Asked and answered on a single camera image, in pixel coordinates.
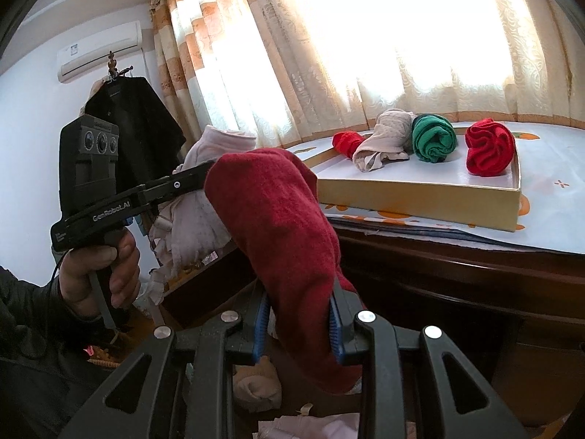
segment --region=hanger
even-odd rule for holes
[[[118,69],[116,68],[116,64],[118,61],[116,61],[114,59],[114,54],[112,51],[109,52],[109,54],[107,55],[107,58],[109,59],[109,61],[107,62],[107,72],[109,74],[109,81],[108,82],[113,82],[118,77],[124,76],[128,71],[131,71],[132,69],[134,69],[134,66],[130,66],[129,68],[118,71]]]

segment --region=green sock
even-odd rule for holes
[[[457,136],[446,118],[421,114],[412,122],[412,148],[422,161],[444,161],[455,147]]]

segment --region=red sock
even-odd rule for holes
[[[276,314],[276,331],[299,368],[324,391],[349,391],[362,374],[339,366],[328,333],[339,267],[337,234],[317,202],[317,177],[282,149],[226,154],[210,169],[205,194],[248,256]]]
[[[475,122],[465,132],[467,170],[472,175],[496,177],[514,158],[516,142],[506,127],[493,119]]]
[[[351,159],[365,139],[366,137],[358,132],[339,132],[333,136],[333,147],[341,155]]]

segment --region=patterned curtain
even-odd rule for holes
[[[553,0],[160,0],[154,22],[194,139],[289,146],[387,108],[585,128],[585,47]]]
[[[213,124],[259,146],[300,140],[245,0],[160,0],[153,21],[165,97],[194,139]]]

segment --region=yellow box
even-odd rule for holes
[[[369,173],[360,172],[339,155],[331,137],[288,150],[317,174],[321,203],[515,231],[521,195],[518,153],[501,177],[472,176],[465,166],[465,130],[455,128],[458,148],[445,162],[424,163],[412,155],[408,161],[387,162]],[[430,181],[435,178],[442,181]]]

